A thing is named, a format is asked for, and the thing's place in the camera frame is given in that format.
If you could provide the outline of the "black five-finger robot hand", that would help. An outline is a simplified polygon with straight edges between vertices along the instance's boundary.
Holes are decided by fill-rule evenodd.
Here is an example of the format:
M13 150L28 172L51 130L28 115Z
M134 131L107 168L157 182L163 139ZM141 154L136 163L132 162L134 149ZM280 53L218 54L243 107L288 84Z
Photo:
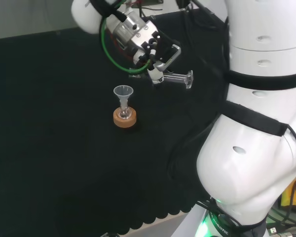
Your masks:
M170 72L168 68L181 54L181 44L169 38L161 30L153 33L152 36L151 42L144 47L150 56L155 52L154 58L150 60L151 64L141 73L129 77L151 79L152 83L157 85L164 82L166 74Z

